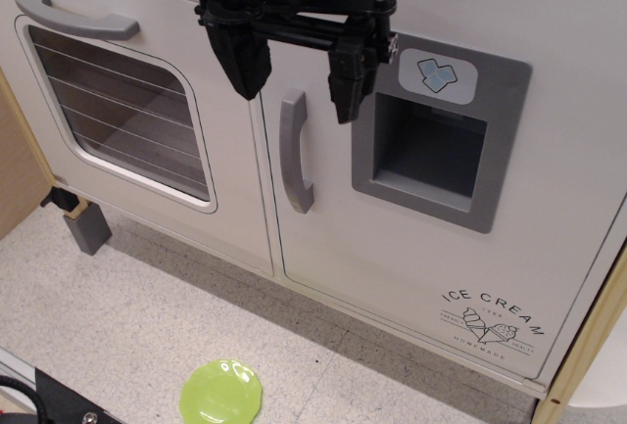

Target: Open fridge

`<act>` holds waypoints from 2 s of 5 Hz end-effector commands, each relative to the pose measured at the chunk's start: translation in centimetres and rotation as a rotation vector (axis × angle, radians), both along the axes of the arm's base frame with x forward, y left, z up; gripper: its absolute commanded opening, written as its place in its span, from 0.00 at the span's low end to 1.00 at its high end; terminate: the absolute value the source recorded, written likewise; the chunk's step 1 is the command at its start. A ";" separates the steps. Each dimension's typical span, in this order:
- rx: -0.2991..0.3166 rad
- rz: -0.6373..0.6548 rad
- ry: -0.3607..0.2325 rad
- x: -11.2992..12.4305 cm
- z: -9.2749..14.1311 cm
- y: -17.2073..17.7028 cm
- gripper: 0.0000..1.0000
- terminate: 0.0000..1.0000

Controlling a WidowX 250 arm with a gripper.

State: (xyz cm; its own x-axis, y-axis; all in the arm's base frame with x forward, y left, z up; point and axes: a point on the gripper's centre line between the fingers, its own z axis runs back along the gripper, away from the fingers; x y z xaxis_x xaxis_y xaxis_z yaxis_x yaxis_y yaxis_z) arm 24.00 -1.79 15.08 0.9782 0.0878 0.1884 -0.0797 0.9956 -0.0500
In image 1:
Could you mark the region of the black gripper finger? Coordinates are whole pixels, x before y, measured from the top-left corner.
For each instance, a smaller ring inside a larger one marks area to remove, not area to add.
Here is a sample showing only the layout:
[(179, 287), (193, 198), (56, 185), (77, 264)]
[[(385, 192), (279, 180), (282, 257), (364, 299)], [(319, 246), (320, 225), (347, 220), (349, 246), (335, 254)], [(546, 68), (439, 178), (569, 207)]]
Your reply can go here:
[(354, 36), (343, 37), (328, 52), (331, 101), (340, 124), (354, 121), (372, 92), (378, 67), (376, 50)]
[(234, 90), (246, 100), (254, 99), (271, 73), (267, 40), (255, 34), (251, 22), (227, 24), (209, 12), (202, 22)]

